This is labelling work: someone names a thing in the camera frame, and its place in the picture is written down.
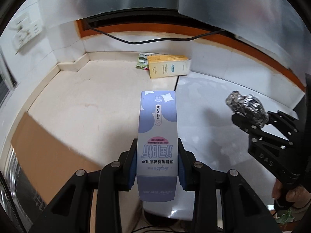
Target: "black handle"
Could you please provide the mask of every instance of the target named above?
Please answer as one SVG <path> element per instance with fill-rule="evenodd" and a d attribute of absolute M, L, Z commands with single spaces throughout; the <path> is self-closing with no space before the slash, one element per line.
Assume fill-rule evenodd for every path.
<path fill-rule="evenodd" d="M 281 189 L 281 196 L 279 199 L 277 200 L 274 200 L 274 210 L 276 212 L 279 212 L 280 210 L 287 210 L 289 209 L 291 206 L 293 206 L 294 202 L 288 202 L 286 200 L 286 195 L 287 195 L 287 192 L 289 190 L 287 188 L 282 188 Z"/>

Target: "human hand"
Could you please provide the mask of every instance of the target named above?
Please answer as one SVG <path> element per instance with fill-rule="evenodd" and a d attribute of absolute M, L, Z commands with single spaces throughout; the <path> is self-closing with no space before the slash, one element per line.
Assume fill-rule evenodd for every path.
<path fill-rule="evenodd" d="M 272 198 L 275 200 L 280 198 L 282 187 L 282 183 L 279 180 L 276 180 L 272 189 Z M 303 208 L 311 200 L 311 194 L 304 187 L 298 186 L 287 192 L 286 200 L 288 202 L 294 202 L 293 207 L 295 208 Z"/>

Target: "electrical outlet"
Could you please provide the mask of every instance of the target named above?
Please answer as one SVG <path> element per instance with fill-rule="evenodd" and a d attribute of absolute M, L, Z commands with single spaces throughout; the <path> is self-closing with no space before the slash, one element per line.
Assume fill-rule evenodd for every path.
<path fill-rule="evenodd" d="M 37 20 L 30 23 L 28 14 L 24 13 L 13 21 L 10 28 L 17 31 L 12 41 L 16 51 L 19 51 L 24 44 L 42 32 L 42 22 Z"/>

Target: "silver bolt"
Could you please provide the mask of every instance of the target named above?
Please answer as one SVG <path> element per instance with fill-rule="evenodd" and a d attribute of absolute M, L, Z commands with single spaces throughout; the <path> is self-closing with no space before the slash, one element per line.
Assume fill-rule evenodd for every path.
<path fill-rule="evenodd" d="M 83 169 L 76 171 L 77 176 L 83 176 L 84 174 L 85 174 L 85 171 Z"/>
<path fill-rule="evenodd" d="M 194 165 L 194 167 L 196 167 L 196 168 L 201 168 L 201 167 L 203 166 L 203 163 L 200 162 L 200 161 L 195 161 L 193 165 Z"/>
<path fill-rule="evenodd" d="M 111 163 L 111 166 L 112 166 L 112 167 L 119 167 L 119 166 L 121 166 L 121 163 L 120 163 L 119 161 L 113 161 L 113 162 Z"/>
<path fill-rule="evenodd" d="M 232 175 L 232 176 L 238 176 L 238 171 L 237 170 L 234 170 L 234 169 L 231 169 L 229 171 L 229 174 Z"/>

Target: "eye drop box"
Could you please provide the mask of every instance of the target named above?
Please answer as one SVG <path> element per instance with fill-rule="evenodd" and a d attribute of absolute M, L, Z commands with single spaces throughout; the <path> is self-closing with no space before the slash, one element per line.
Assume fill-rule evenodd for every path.
<path fill-rule="evenodd" d="M 142 201 L 174 199 L 178 175 L 174 91 L 143 91 L 137 143 L 137 183 Z"/>

